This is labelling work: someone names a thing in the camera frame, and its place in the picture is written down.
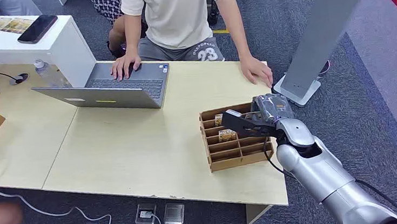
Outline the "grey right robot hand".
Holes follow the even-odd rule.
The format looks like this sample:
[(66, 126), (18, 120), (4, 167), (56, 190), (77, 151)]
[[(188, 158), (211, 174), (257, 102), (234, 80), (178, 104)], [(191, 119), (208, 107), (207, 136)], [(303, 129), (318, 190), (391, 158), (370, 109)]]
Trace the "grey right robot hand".
[(294, 113), (287, 98), (280, 94), (268, 93), (253, 97), (250, 113), (248, 118), (266, 124), (275, 124), (283, 118), (294, 118)]

